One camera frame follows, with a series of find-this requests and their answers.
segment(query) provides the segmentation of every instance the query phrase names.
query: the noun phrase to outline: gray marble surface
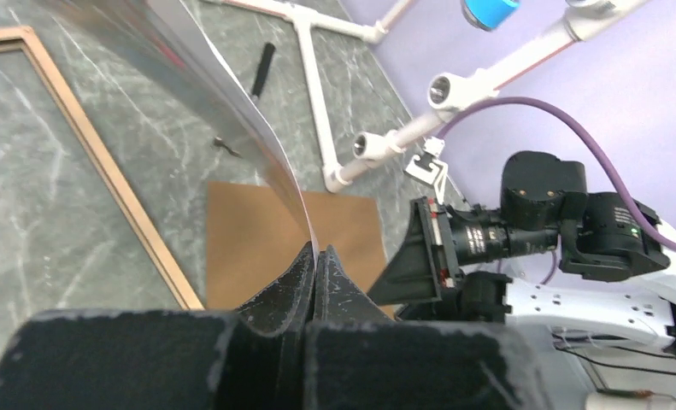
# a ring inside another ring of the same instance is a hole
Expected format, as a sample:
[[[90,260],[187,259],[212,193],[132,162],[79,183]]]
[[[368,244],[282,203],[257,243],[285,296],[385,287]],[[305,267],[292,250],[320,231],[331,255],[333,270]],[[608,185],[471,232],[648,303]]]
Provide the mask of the gray marble surface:
[[[249,86],[269,41],[277,46],[260,108],[305,190],[324,190],[296,36],[287,22],[230,6],[188,6]],[[301,2],[345,17],[338,0]],[[0,0],[0,26],[33,26],[197,293],[205,291],[206,184],[262,184],[254,168],[210,148],[214,133],[99,44],[33,0]],[[342,162],[353,136],[409,118],[368,48],[316,32],[327,108]],[[346,194],[374,196],[386,254],[403,240],[409,200],[428,192],[403,158]],[[452,189],[452,202],[460,196]],[[25,57],[0,55],[0,349],[28,315],[52,307],[176,308],[140,242],[48,98]]]

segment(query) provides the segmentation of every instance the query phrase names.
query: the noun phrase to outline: wooden frame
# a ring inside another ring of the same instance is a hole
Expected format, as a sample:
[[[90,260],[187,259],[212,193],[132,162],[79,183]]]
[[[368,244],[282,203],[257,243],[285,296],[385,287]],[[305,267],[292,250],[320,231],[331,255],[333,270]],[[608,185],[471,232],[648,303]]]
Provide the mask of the wooden frame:
[[[179,305],[183,309],[204,309],[197,293],[32,27],[0,28],[0,53],[8,51],[22,51],[30,60]]]

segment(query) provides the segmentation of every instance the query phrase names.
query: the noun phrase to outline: brown cardboard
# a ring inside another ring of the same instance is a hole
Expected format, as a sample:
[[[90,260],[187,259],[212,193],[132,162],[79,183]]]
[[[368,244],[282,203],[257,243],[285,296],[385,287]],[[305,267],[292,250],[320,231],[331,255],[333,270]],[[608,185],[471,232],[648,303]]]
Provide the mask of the brown cardboard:
[[[303,194],[320,246],[334,246],[345,273],[367,291],[385,268],[375,200]],[[233,309],[249,300],[290,266],[308,240],[272,189],[210,182],[207,307]]]

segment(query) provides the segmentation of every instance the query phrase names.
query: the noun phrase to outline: black marker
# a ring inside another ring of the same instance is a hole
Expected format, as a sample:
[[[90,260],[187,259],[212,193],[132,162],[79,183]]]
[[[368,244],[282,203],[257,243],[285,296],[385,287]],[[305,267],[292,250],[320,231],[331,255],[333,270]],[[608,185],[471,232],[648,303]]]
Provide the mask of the black marker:
[[[257,66],[257,75],[255,76],[255,82],[252,84],[252,91],[250,91],[250,98],[255,104],[259,101],[262,91],[265,88],[265,84],[267,83],[267,74],[269,73],[269,68],[272,65],[272,57],[276,50],[277,48],[272,43],[265,44],[265,47],[262,49],[262,58],[260,58],[260,64]],[[217,148],[225,149],[229,155],[242,158],[238,152],[229,148],[219,137],[215,137],[214,145]]]

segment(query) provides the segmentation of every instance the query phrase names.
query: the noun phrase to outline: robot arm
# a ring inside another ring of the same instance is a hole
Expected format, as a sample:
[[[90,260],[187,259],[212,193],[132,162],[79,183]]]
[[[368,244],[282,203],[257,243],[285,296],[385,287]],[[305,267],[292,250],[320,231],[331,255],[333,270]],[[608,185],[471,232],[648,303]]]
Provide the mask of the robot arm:
[[[676,242],[676,231],[636,202],[644,218]],[[501,207],[455,211],[413,201],[403,246],[368,292],[377,304],[408,303],[400,319],[548,325],[610,335],[676,356],[676,253],[639,229],[613,192],[588,193],[584,166],[553,155],[512,155]],[[625,295],[530,284],[462,266],[561,246],[563,272],[644,288]]]

